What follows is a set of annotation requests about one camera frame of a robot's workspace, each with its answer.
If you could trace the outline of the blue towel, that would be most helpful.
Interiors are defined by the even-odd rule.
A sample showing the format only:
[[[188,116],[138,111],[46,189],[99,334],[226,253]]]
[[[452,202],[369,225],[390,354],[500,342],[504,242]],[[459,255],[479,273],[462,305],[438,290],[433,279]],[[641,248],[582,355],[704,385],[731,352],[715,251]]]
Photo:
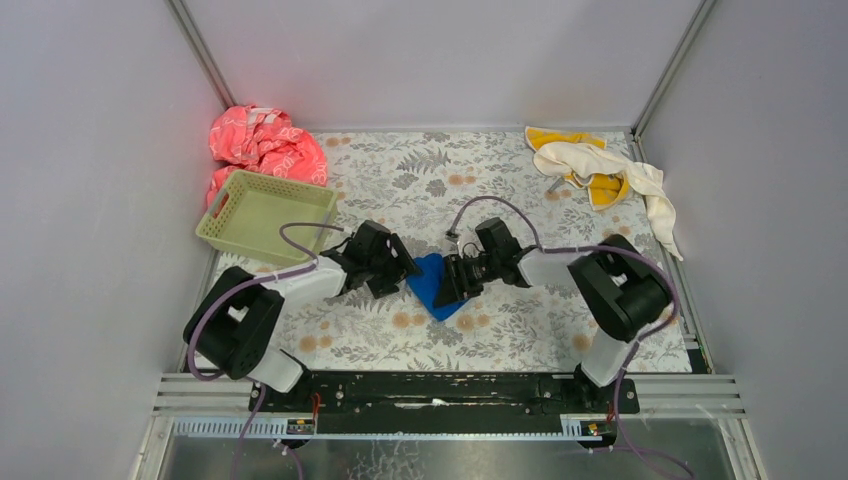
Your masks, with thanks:
[[[445,274],[444,257],[441,254],[430,253],[423,257],[419,256],[414,258],[414,263],[421,273],[410,275],[406,283],[436,322],[442,323],[448,320],[468,302],[468,299],[464,299],[442,307],[434,305]]]

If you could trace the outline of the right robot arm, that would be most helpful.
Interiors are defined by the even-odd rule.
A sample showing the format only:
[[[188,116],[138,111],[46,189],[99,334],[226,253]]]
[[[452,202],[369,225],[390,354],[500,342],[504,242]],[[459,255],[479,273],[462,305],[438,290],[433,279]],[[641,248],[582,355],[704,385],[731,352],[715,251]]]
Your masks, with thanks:
[[[678,296],[667,275],[621,235],[597,245],[545,250],[521,245],[499,218],[480,223],[475,233],[481,251],[444,258],[430,306],[457,305],[497,281],[517,288],[575,286],[598,324],[575,369],[576,379],[590,388],[621,384],[642,339],[657,330],[665,311],[677,313]]]

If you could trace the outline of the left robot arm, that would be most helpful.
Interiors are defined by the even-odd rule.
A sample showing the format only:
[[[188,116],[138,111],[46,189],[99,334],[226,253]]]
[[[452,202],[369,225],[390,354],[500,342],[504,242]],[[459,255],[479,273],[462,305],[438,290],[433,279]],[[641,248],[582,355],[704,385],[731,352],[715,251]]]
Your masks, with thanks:
[[[361,287],[380,299],[421,272],[400,237],[374,221],[320,253],[296,248],[306,263],[264,276],[230,267],[214,283],[183,331],[187,366],[196,378],[249,379],[288,393],[308,369],[271,345],[284,312]]]

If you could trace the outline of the floral table mat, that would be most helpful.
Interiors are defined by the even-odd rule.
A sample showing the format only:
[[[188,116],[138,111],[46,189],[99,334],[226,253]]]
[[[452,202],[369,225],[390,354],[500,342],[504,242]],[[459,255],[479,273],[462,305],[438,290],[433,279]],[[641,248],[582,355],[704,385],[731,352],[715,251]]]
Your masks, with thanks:
[[[465,253],[475,227],[499,217],[522,243],[589,245],[612,234],[661,261],[643,200],[596,212],[586,191],[556,186],[533,164],[521,132],[320,133],[337,192],[338,229],[373,220],[413,256],[445,252],[459,225]],[[366,288],[287,312],[272,336],[313,369],[567,372],[597,328],[576,288],[489,284],[445,321],[407,289],[375,299]]]

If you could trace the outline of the cream towel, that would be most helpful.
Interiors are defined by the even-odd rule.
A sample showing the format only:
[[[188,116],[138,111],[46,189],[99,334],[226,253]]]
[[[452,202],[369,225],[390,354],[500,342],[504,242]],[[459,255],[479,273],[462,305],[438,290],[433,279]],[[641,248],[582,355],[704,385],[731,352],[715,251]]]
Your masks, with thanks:
[[[596,212],[616,206],[632,193],[641,196],[655,239],[673,257],[683,259],[673,234],[677,212],[664,190],[661,170],[593,143],[533,141],[531,148],[537,170],[586,191]]]

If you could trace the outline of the yellow towel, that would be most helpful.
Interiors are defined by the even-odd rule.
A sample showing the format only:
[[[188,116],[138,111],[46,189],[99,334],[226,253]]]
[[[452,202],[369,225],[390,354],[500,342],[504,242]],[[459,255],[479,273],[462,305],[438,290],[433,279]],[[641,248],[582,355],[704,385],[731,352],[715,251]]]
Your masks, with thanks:
[[[584,190],[594,211],[622,202],[630,193],[630,160],[607,148],[607,142],[585,132],[525,128],[536,169],[565,184]]]

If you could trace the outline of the green plastic basket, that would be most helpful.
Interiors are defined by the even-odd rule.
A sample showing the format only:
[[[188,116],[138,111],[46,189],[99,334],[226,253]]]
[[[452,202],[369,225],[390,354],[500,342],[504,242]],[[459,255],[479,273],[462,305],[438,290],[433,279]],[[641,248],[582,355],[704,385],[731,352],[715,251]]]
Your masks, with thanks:
[[[238,170],[214,196],[195,234],[218,251],[290,267],[309,260],[286,242],[280,228],[293,223],[286,235],[318,252],[337,215],[337,192],[283,178]]]

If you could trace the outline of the pink patterned cloth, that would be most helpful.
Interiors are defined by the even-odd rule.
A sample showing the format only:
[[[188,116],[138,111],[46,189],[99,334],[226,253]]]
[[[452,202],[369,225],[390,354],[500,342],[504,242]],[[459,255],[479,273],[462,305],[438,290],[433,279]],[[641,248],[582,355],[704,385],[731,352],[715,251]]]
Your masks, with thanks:
[[[206,192],[210,205],[227,178],[237,170],[325,186],[328,164],[322,147],[291,117],[254,104],[233,106],[215,119],[208,135],[217,169]]]

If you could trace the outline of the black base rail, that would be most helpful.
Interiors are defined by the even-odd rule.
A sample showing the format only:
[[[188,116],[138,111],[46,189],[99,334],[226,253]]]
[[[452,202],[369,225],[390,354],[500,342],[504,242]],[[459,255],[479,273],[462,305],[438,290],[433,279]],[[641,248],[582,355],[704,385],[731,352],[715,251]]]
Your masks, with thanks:
[[[303,413],[320,434],[561,434],[562,418],[637,414],[633,381],[561,373],[309,371],[288,392],[251,393],[262,413]]]

